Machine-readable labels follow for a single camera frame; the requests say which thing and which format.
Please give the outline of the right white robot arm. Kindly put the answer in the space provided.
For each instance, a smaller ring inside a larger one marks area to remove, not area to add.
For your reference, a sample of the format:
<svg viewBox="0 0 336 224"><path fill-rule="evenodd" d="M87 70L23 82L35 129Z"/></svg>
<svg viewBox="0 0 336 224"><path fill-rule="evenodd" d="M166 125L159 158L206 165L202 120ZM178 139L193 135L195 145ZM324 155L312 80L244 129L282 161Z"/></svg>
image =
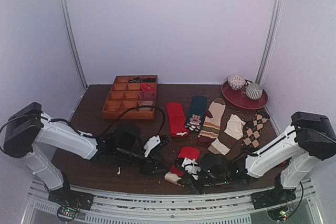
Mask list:
<svg viewBox="0 0 336 224"><path fill-rule="evenodd" d="M181 151L173 165L174 172L167 173L165 179L202 194L206 186L252 184L288 161L288 167L276 177L276 187L269 192L272 203L281 203L316 163L335 155L335 132L327 116L296 112L283 133L258 148L257 139L266 122L266 117L257 114L251 123L245 124L240 154L232 160L225 157L229 147L218 138L202 157L194 148Z"/></svg>

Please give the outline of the red sock with beige toe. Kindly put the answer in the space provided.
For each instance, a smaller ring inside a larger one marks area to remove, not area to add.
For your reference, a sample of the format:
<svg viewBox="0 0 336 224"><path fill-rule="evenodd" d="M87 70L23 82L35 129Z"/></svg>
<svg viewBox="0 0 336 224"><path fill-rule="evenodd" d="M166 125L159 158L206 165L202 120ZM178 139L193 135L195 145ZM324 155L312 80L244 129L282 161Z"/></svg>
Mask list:
<svg viewBox="0 0 336 224"><path fill-rule="evenodd" d="M172 184L184 187L187 181L197 181L201 171L198 159L200 150L194 147L183 147L175 159L170 171L164 176L164 179Z"/></svg>

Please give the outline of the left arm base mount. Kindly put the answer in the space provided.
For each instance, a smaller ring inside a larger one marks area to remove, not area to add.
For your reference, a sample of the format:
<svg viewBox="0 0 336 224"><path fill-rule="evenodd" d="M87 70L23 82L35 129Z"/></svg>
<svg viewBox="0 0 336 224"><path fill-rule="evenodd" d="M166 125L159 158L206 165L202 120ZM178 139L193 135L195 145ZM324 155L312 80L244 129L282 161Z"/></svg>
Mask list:
<svg viewBox="0 0 336 224"><path fill-rule="evenodd" d="M74 221L81 210L90 210L93 194L70 190L67 194L50 192L48 200L57 203L56 217L63 223Z"/></svg>

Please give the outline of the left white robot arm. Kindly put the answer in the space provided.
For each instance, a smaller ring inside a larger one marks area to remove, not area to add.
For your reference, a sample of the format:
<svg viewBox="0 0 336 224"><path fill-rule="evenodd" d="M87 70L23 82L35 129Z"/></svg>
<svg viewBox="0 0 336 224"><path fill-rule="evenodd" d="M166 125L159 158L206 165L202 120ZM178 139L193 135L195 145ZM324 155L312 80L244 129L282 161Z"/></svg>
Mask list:
<svg viewBox="0 0 336 224"><path fill-rule="evenodd" d="M140 173L145 175L166 172L158 151L169 143L169 137L156 133L143 143L140 129L135 124L119 124L114 131L110 128L108 126L100 135L80 131L65 119L51 118L42 111L40 103L33 102L1 126L1 132L5 134L1 151L21 159L49 190L55 191L56 198L64 205L75 201L75 192L68 188L65 175L42 152L39 143L86 160L108 163L115 158L123 159L138 164Z"/></svg>

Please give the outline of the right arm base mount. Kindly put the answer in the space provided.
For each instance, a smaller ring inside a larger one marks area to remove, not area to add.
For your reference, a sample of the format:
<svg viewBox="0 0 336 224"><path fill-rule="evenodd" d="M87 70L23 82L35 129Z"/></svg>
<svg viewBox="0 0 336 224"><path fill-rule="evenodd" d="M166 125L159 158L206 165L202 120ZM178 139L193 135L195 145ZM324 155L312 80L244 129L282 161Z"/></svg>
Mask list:
<svg viewBox="0 0 336 224"><path fill-rule="evenodd" d="M267 211L270 219L285 221L290 214L289 203L296 199L296 189L283 189L281 186L251 194L254 209L271 208Z"/></svg>

